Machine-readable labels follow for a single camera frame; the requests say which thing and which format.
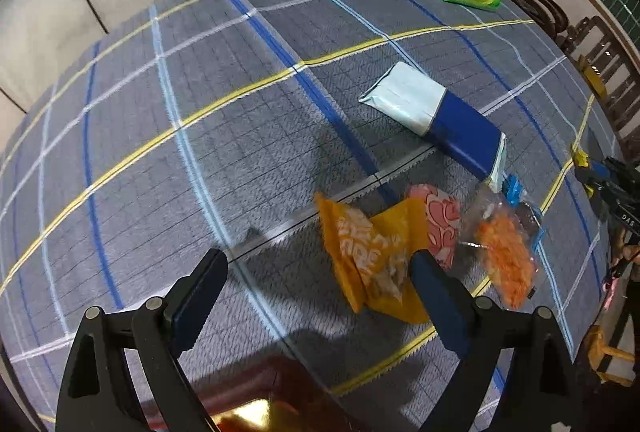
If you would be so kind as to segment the clear orange twist snack packet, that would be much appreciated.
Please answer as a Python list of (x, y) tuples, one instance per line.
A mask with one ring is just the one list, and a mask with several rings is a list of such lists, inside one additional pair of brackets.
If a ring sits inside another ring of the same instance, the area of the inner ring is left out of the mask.
[(486, 185), (480, 185), (462, 215), (461, 242), (475, 250), (502, 304), (510, 310), (520, 309), (534, 288), (536, 234), (530, 235), (516, 208)]

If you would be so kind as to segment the pink patterned snack packet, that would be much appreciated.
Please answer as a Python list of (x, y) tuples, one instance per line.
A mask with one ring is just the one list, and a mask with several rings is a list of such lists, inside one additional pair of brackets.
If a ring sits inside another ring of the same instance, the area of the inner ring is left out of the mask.
[(426, 183), (411, 185), (407, 195), (423, 201), (427, 222), (427, 250), (440, 267), (449, 271), (454, 264), (461, 215), (456, 197)]

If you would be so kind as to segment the blue white biscuit pack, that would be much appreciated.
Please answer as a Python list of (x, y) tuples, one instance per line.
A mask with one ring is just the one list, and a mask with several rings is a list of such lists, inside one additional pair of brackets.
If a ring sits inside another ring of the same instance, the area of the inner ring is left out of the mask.
[(436, 145), (493, 192), (501, 191), (506, 136), (430, 76), (398, 62), (358, 101)]

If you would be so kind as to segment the orange snack bag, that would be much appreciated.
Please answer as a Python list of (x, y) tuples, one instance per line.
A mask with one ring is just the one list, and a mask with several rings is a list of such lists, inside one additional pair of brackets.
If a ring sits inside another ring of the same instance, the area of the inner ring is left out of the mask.
[(314, 195), (323, 246), (352, 311), (368, 308), (411, 325), (428, 322), (409, 275), (414, 252), (428, 247), (424, 202), (406, 198), (367, 217), (360, 209)]

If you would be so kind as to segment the blue clear snack packet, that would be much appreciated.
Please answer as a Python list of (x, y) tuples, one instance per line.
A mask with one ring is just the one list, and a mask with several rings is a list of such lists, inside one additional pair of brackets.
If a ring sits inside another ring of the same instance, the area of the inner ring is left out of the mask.
[(514, 173), (507, 174), (503, 179), (501, 192), (520, 221), (528, 248), (535, 251), (544, 237), (540, 209), (529, 200), (523, 183)]

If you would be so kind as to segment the gold metal tin tray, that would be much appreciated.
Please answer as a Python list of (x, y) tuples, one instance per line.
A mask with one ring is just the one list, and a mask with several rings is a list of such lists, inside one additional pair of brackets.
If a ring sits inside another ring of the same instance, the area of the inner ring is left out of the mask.
[(298, 360), (271, 356), (195, 395), (221, 431), (364, 431)]

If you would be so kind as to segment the blue plaid tablecloth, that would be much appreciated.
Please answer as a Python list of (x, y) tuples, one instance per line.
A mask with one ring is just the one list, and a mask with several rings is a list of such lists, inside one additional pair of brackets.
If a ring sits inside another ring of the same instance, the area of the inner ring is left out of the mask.
[(155, 0), (82, 53), (1, 156), (1, 339), (43, 429), (86, 308), (167, 293), (208, 248), (230, 275), (181, 356), (207, 386), (282, 354), (375, 430), (414, 429), (457, 360), (437, 334), (353, 312), (314, 194), (376, 215), (475, 178), (359, 102), (405, 61), (506, 135), (506, 170), (544, 211), (533, 304), (576, 350), (601, 304), (606, 230), (570, 166), (613, 131), (518, 7), (442, 0)]

